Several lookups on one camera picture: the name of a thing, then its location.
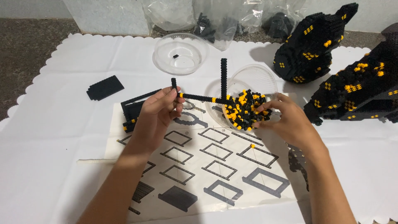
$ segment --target scalloped edge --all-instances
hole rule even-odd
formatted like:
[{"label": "scalloped edge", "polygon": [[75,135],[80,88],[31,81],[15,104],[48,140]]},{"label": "scalloped edge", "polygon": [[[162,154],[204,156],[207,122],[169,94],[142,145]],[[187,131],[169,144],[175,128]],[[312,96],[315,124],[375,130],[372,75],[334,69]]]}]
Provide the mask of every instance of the scalloped edge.
[{"label": "scalloped edge", "polygon": [[[58,46],[56,47],[56,50],[53,51],[53,52],[51,53],[51,57],[48,58],[48,59],[46,60],[46,65],[43,66],[43,67],[41,67],[40,70],[39,70],[39,74],[33,78],[33,80],[32,80],[33,84],[31,84],[31,85],[29,85],[28,87],[26,87],[26,89],[25,89],[25,94],[22,94],[22,95],[20,95],[20,96],[17,98],[17,104],[11,106],[11,107],[7,110],[8,118],[5,118],[5,119],[3,119],[3,120],[0,120],[0,132],[5,128],[5,126],[9,123],[9,121],[11,120],[11,118],[14,116],[15,112],[16,112],[17,109],[18,109],[18,106],[21,104],[21,102],[22,102],[23,99],[25,98],[26,94],[29,93],[29,89],[31,88],[31,86],[34,85],[35,82],[36,82],[37,80],[39,80],[40,77],[41,77],[43,74],[46,73],[46,72],[45,72],[45,67],[47,67],[47,66],[49,65],[49,63],[51,63],[51,60],[53,60],[53,59],[52,59],[53,57],[56,57],[57,54],[59,54],[59,51],[62,50],[62,45],[65,44],[65,43],[67,43],[67,42],[69,42],[69,41],[71,41],[73,38],[77,38],[77,37],[86,37],[86,38],[89,38],[89,37],[95,37],[95,38],[100,38],[100,37],[104,37],[104,38],[122,37],[122,38],[128,38],[128,39],[130,39],[130,38],[133,38],[133,39],[134,39],[134,38],[139,38],[139,39],[148,39],[148,40],[159,40],[159,39],[161,38],[161,37],[156,37],[156,38],[153,38],[153,37],[133,37],[133,36],[131,36],[131,35],[127,35],[127,36],[121,36],[121,35],[119,35],[119,36],[110,36],[110,35],[99,35],[99,34],[92,35],[92,34],[89,34],[89,33],[88,33],[88,34],[81,34],[81,33],[71,34],[71,33],[70,33],[70,34],[68,35],[68,37],[65,38],[64,40],[62,40],[61,44],[58,45]],[[263,42],[255,42],[255,43],[254,43],[254,42],[252,42],[252,41],[244,42],[244,41],[235,41],[235,40],[233,40],[232,42],[237,43],[237,44],[242,44],[242,43],[244,43],[244,44],[249,44],[249,45],[251,45],[251,44],[255,44],[255,45],[264,45],[264,44],[282,45],[282,44],[283,44],[283,43],[280,44],[280,43],[271,43],[271,42],[265,42],[265,43],[263,43]],[[368,50],[369,52],[371,51],[371,50],[370,50],[369,48],[367,48],[367,47],[364,47],[364,48],[360,48],[360,47],[343,47],[343,48],[352,48],[352,49],[357,49],[357,48],[358,48],[358,49],[366,49],[366,50]]]}]

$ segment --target clear plastic bowl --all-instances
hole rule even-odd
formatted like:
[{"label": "clear plastic bowl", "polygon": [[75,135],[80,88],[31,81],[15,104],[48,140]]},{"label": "clear plastic bowl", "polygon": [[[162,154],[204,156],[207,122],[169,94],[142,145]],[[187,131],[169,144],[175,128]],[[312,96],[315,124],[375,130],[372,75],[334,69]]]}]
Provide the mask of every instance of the clear plastic bowl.
[{"label": "clear plastic bowl", "polygon": [[195,72],[209,54],[208,44],[200,37],[189,33],[173,33],[162,37],[155,45],[153,63],[172,75],[187,75]]},{"label": "clear plastic bowl", "polygon": [[[247,65],[239,69],[230,80],[227,82],[227,94],[231,97],[239,97],[242,90],[250,89],[252,92],[259,92],[264,94],[267,102],[276,99],[276,93],[278,93],[278,87],[272,72],[262,65]],[[243,129],[238,130],[227,118],[225,106],[222,107],[225,119],[228,125],[234,132],[251,133]]]}]

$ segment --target right hand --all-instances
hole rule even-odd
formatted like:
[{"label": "right hand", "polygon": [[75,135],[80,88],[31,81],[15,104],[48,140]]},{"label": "right hand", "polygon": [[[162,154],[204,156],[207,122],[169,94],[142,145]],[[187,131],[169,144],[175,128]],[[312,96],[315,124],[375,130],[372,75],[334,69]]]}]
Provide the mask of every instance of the right hand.
[{"label": "right hand", "polygon": [[255,128],[275,131],[283,140],[291,145],[305,149],[314,143],[322,143],[321,137],[308,120],[304,111],[288,96],[278,93],[278,100],[268,101],[260,105],[259,112],[275,108],[281,111],[281,119],[277,122],[262,121],[253,124]]}]

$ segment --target hand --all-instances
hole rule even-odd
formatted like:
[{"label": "hand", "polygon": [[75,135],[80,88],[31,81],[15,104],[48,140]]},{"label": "hand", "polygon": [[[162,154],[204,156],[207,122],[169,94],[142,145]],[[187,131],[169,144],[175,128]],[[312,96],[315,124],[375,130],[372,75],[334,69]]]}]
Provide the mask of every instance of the hand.
[{"label": "hand", "polygon": [[177,98],[177,91],[171,87],[164,88],[149,97],[137,119],[131,140],[135,150],[152,154],[160,144],[170,122],[181,117],[184,98]]},{"label": "hand", "polygon": [[299,148],[309,148],[322,140],[304,111],[289,97],[279,93],[278,100],[268,101],[260,105],[259,112],[275,108],[281,111],[281,119],[277,122],[263,121],[253,124],[255,128],[269,128],[275,131],[285,142]]}]

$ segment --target white tablecloth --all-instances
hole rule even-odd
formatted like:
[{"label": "white tablecloth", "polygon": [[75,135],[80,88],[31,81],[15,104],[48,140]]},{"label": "white tablecloth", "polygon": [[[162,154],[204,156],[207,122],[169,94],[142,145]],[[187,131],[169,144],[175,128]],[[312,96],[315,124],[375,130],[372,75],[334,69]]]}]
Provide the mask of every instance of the white tablecloth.
[{"label": "white tablecloth", "polygon": [[[70,35],[52,53],[41,74],[0,122],[0,223],[74,223],[98,187],[101,166],[78,166],[78,159],[103,158],[115,102],[170,85],[169,74],[152,63],[157,39]],[[210,56],[195,73],[178,77],[185,92],[204,94],[219,79],[220,58],[228,77],[247,64],[272,68],[279,44],[232,42]],[[369,49],[333,50],[331,74]],[[88,87],[116,75],[125,89],[101,101]],[[279,92],[295,92],[303,106],[327,77],[293,85],[275,76]],[[362,224],[398,219],[396,158],[398,125],[380,120],[325,121],[317,127],[356,219]],[[304,223],[308,201],[211,212],[150,223]]]}]

